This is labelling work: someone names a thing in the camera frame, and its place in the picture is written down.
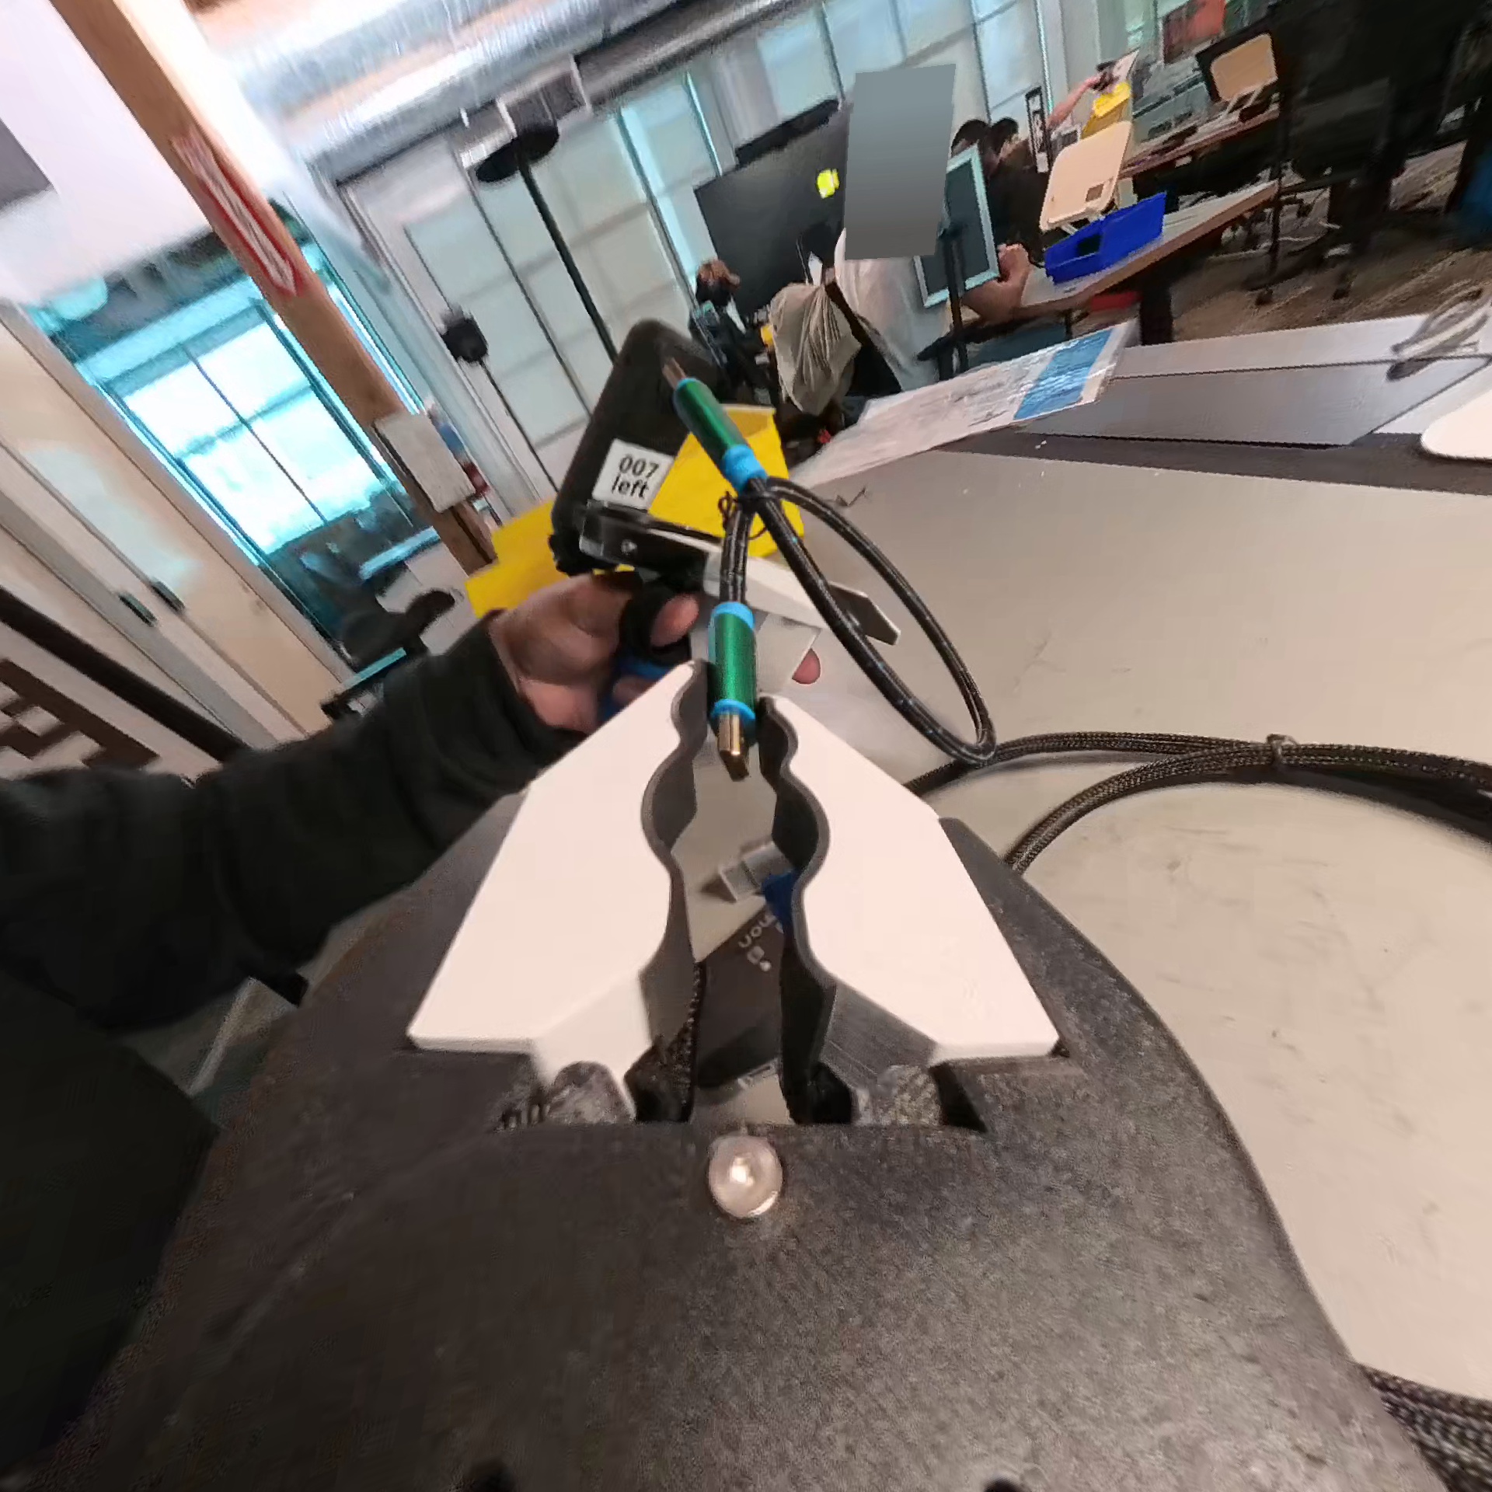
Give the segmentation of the black hdmi switch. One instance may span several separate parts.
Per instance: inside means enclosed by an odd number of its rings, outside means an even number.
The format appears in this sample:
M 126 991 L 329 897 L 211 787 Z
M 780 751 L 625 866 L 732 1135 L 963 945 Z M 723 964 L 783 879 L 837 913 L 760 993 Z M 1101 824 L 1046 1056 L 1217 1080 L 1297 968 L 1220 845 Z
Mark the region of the black hdmi switch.
M 709 890 L 746 920 L 702 962 L 703 1003 L 696 1081 L 716 1099 L 778 1069 L 782 964 L 791 941 L 796 870 L 771 840 L 718 868 Z

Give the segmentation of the person's left hand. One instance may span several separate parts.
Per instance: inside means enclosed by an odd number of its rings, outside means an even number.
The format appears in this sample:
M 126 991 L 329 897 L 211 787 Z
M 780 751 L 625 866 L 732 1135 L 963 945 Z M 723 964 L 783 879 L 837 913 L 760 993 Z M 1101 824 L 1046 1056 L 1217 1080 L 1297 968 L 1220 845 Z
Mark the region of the person's left hand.
M 524 703 L 560 733 L 593 733 L 654 683 L 622 666 L 632 653 L 622 618 L 641 580 L 632 572 L 568 577 L 483 620 Z

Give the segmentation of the clear plastic bag blue label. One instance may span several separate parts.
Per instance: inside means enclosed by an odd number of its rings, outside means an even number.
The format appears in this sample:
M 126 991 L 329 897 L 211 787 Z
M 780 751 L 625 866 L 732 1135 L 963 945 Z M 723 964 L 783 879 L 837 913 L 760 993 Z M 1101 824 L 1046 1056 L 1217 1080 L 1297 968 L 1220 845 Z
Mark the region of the clear plastic bag blue label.
M 801 461 L 792 479 L 821 492 L 895 460 L 1089 405 L 1103 396 L 1137 334 L 1137 319 L 1128 319 L 1016 360 L 872 399 L 858 422 Z

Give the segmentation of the wooden work table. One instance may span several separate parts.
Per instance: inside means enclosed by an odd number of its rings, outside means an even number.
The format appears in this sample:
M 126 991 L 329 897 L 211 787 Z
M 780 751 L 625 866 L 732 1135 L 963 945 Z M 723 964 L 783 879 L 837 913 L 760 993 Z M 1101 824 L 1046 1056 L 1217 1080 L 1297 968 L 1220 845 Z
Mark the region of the wooden work table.
M 1140 344 L 1167 344 L 1174 335 L 1171 289 L 1187 266 L 1210 252 L 1226 231 L 1256 211 L 1270 207 L 1279 183 L 1265 179 L 1229 195 L 1204 199 L 1165 216 L 1162 234 L 1112 266 L 1055 284 L 1044 268 L 1034 270 L 1018 316 L 1060 318 L 1071 325 L 1103 293 L 1132 291 L 1137 296 Z

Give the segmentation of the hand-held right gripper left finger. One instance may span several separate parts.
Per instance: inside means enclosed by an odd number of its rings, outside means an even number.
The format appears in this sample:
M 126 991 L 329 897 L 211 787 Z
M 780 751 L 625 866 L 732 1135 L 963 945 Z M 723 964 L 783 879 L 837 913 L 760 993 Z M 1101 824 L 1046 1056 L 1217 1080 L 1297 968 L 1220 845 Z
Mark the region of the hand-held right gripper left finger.
M 696 817 L 703 666 L 680 664 L 524 794 L 423 1001 L 421 1051 L 524 1056 L 624 1088 L 684 1025 L 695 957 L 675 847 Z

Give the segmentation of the blue plastic bin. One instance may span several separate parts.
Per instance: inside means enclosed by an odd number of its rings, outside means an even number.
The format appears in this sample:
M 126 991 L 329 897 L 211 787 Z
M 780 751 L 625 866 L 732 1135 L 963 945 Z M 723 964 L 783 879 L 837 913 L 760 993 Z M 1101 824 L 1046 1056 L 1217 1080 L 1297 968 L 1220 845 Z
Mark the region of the blue plastic bin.
M 1107 271 L 1164 236 L 1167 193 L 1137 199 L 1068 232 L 1044 250 L 1043 266 L 1055 286 Z

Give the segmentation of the yellow bin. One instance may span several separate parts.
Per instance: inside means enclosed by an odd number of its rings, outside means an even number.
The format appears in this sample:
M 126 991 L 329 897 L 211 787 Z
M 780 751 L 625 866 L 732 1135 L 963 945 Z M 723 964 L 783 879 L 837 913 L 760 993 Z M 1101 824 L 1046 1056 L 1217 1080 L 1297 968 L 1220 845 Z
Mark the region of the yellow bin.
M 727 414 L 751 445 L 767 474 L 785 477 L 787 458 L 775 415 L 762 405 L 728 405 Z M 721 502 L 728 483 L 707 458 L 698 438 L 687 435 L 673 451 L 611 440 L 595 476 L 581 479 L 581 501 L 616 497 L 625 511 L 693 529 L 719 541 Z M 556 502 L 529 509 L 492 534 L 496 561 L 465 582 L 473 611 L 483 616 L 508 609 L 561 579 L 551 548 Z

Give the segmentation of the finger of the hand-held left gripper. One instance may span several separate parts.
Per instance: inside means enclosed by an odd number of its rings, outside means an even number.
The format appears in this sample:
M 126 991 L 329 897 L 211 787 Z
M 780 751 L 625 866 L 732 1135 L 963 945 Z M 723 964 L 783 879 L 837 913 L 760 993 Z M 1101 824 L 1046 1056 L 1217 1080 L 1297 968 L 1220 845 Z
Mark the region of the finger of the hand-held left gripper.
M 830 611 L 842 616 L 863 639 L 895 646 L 901 627 L 865 591 L 826 582 Z M 748 556 L 744 570 L 744 602 L 757 620 L 778 618 L 819 634 L 830 630 L 822 605 L 805 589 L 792 570 L 775 556 Z
M 755 692 L 753 699 L 780 694 L 794 682 L 796 671 L 814 652 L 819 636 L 817 623 L 803 623 L 775 614 L 755 614 Z M 711 662 L 711 621 L 702 616 L 689 630 L 689 653 L 703 662 L 707 698 L 723 698 Z

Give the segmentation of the beige boxy device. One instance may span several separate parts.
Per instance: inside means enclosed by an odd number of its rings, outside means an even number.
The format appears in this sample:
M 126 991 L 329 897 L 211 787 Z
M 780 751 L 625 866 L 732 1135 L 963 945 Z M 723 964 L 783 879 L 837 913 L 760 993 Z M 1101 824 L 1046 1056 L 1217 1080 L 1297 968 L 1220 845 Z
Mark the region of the beige boxy device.
M 1112 119 L 1064 145 L 1052 161 L 1039 231 L 1073 232 L 1107 215 L 1132 152 L 1132 120 Z

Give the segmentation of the black office chair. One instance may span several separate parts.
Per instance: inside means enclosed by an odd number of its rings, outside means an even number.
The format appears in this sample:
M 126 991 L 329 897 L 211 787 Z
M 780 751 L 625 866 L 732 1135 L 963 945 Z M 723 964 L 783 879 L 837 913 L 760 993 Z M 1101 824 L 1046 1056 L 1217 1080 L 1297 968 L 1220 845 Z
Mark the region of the black office chair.
M 1270 3 L 1268 32 L 1279 81 L 1270 257 L 1251 284 L 1267 305 L 1279 284 L 1345 250 L 1334 296 L 1354 284 L 1357 261 L 1389 216 L 1393 183 L 1414 145 L 1433 144 L 1465 30 L 1481 3 L 1284 1 Z M 1325 191 L 1330 225 L 1307 248 L 1281 252 L 1288 199 Z

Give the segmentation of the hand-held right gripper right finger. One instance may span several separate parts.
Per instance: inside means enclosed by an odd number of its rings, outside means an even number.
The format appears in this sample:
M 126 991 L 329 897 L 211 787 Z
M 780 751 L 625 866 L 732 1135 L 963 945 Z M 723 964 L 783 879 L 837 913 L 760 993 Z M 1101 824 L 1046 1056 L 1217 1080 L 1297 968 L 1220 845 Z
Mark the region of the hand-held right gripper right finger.
M 794 872 L 782 1030 L 806 1067 L 1046 1056 L 1057 1028 L 940 815 L 783 696 L 762 705 Z

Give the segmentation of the computer monitor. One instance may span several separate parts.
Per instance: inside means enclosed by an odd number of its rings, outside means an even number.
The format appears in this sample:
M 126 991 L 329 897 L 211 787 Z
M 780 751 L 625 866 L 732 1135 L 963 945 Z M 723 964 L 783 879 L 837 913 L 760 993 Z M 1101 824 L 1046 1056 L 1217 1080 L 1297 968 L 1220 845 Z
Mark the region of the computer monitor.
M 972 289 L 1002 280 L 982 158 L 975 145 L 949 158 L 936 247 L 920 254 L 913 266 L 927 309 L 949 305 L 954 294 L 965 298 Z

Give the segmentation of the black floor lamp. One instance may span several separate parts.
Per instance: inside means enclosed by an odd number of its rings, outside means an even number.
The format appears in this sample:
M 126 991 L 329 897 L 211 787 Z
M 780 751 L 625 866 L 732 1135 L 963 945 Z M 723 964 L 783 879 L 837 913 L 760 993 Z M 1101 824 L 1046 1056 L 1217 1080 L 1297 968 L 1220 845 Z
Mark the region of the black floor lamp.
M 618 358 L 616 342 L 611 337 L 611 332 L 597 307 L 592 291 L 577 266 L 572 250 L 565 234 L 561 232 L 554 213 L 551 211 L 549 200 L 544 195 L 542 188 L 535 177 L 535 167 L 551 156 L 554 147 L 558 145 L 560 129 L 558 122 L 554 120 L 542 120 L 531 124 L 517 124 L 513 126 L 512 136 L 497 145 L 496 149 L 489 151 L 483 158 L 480 158 L 471 167 L 471 175 L 476 179 L 478 184 L 501 184 L 505 181 L 512 181 L 519 177 L 524 184 L 524 190 L 535 207 L 535 213 L 544 225 L 552 248 L 558 255 L 565 275 L 584 309 L 584 314 L 595 332 L 597 341 L 600 342 L 606 357 L 609 362 Z

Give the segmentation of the large black monitor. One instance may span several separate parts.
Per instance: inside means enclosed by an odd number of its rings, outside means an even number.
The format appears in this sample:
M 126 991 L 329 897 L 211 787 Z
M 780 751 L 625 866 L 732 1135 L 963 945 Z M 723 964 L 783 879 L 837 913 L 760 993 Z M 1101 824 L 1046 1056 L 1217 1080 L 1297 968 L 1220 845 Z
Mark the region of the large black monitor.
M 737 149 L 735 165 L 696 186 L 716 255 L 739 277 L 743 321 L 828 259 L 844 227 L 847 106 L 828 99 Z

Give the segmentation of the white base lamp stand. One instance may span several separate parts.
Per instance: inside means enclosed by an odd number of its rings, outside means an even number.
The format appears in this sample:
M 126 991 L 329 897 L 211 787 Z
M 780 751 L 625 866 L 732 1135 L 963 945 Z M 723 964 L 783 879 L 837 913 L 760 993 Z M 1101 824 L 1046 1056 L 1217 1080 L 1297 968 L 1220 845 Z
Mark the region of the white base lamp stand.
M 1419 435 L 1421 449 L 1437 460 L 1490 463 L 1490 403 L 1487 387 L 1474 398 L 1432 419 Z

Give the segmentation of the wooden support post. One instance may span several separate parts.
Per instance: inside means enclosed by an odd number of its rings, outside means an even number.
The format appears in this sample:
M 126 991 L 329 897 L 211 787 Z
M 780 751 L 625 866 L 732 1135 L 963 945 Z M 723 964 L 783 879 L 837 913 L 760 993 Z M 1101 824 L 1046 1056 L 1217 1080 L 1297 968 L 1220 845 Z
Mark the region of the wooden support post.
M 473 485 L 430 415 L 414 414 L 332 302 L 325 282 L 270 199 L 181 88 L 121 3 L 53 3 L 103 80 L 142 128 L 286 323 L 334 394 L 394 465 L 419 517 L 430 520 L 467 573 L 492 559 L 487 525 L 473 511 Z

